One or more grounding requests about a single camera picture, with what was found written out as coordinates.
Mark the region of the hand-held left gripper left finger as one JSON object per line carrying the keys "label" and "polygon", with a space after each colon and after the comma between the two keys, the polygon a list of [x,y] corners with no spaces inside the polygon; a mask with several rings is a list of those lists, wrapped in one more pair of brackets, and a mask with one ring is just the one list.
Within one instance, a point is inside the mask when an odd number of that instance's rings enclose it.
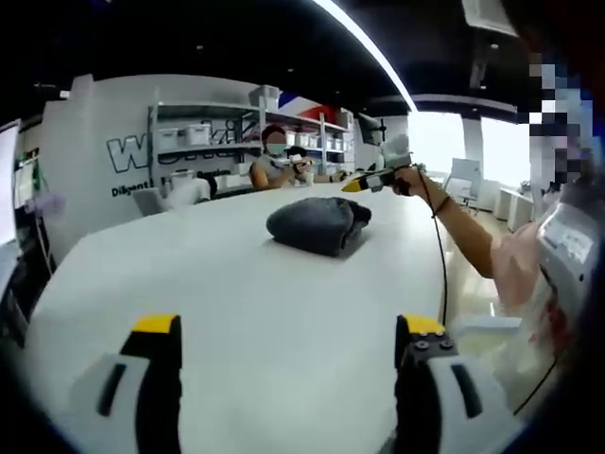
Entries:
{"label": "hand-held left gripper left finger", "polygon": [[181,317],[140,319],[119,352],[73,384],[70,444],[79,453],[180,453],[181,369]]}

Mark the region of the person's right hand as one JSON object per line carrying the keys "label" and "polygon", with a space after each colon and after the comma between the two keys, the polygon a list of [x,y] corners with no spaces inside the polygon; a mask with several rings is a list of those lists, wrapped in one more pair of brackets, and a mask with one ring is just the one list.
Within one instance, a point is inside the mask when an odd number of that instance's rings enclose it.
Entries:
{"label": "person's right hand", "polygon": [[425,199],[424,187],[424,175],[416,166],[400,167],[395,171],[391,189],[396,195]]}

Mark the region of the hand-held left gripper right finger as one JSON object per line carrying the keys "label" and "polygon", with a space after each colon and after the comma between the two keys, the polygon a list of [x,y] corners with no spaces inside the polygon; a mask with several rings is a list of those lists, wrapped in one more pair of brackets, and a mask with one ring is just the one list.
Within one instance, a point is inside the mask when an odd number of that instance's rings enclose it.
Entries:
{"label": "hand-held left gripper right finger", "polygon": [[444,325],[400,315],[394,341],[395,453],[503,453],[516,417],[493,375]]}

